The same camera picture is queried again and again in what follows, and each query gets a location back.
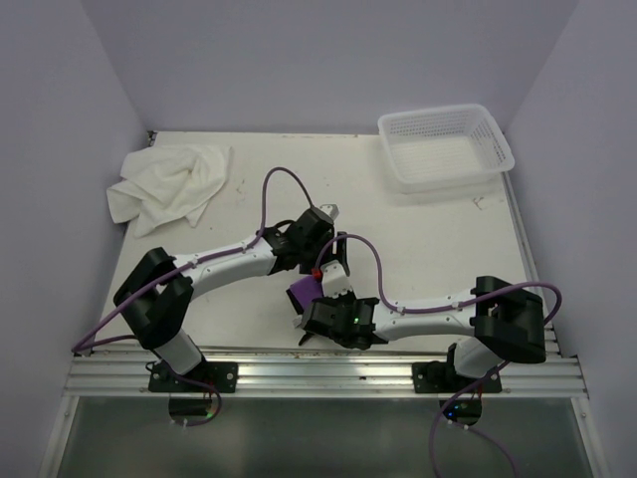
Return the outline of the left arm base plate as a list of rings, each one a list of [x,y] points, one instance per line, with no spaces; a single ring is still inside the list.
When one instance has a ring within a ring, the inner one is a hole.
[[[220,393],[234,393],[239,377],[239,366],[232,361],[204,359],[186,375],[173,372],[164,361],[148,362],[145,368],[150,373],[150,392],[196,393],[213,387]]]

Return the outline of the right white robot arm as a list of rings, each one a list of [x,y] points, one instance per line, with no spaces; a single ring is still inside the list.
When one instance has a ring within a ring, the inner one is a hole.
[[[477,278],[474,287],[442,305],[435,300],[385,305],[351,293],[315,298],[304,307],[299,328],[363,351],[412,337],[459,336],[443,367],[445,382],[459,391],[504,362],[546,359],[542,298],[493,276]]]

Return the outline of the purple microfiber towel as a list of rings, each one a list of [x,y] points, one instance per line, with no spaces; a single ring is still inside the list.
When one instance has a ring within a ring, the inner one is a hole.
[[[286,293],[297,314],[294,320],[295,327],[304,331],[304,335],[299,340],[301,347],[315,334],[311,325],[311,312],[314,300],[323,297],[322,287],[319,280],[306,276],[293,283]]]

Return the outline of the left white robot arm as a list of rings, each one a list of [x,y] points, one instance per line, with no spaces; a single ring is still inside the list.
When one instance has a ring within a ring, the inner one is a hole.
[[[147,252],[113,297],[134,337],[170,369],[184,390],[200,388],[207,377],[205,358],[182,328],[190,303],[215,289],[249,278],[297,269],[309,275],[322,247],[336,235],[338,208],[308,208],[285,230],[264,227],[228,248],[170,255]]]

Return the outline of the white perforated plastic basket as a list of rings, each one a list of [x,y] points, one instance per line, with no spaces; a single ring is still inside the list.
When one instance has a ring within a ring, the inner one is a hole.
[[[495,118],[478,104],[388,114],[377,126],[404,194],[481,184],[516,164]]]

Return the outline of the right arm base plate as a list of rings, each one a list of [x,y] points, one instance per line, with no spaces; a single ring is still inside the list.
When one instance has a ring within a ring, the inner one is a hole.
[[[420,394],[453,394],[478,381],[477,378],[457,374],[448,360],[414,362],[411,365],[411,377],[414,391]]]

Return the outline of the white crumpled towel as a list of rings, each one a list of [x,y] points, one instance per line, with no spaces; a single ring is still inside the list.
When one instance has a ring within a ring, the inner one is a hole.
[[[120,182],[106,191],[113,223],[135,222],[136,238],[184,219],[194,228],[208,203],[225,185],[230,146],[176,144],[150,146],[129,153]]]

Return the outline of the aluminium mounting rail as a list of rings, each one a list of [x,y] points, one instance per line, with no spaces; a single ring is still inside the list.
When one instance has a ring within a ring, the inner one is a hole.
[[[405,398],[414,395],[411,367],[422,354],[321,351],[242,351],[208,348],[209,361],[238,367],[237,397]],[[150,353],[113,347],[73,358],[66,396],[142,396],[149,393]],[[588,395],[579,362],[551,355],[542,364],[510,364],[501,397],[582,398]]]

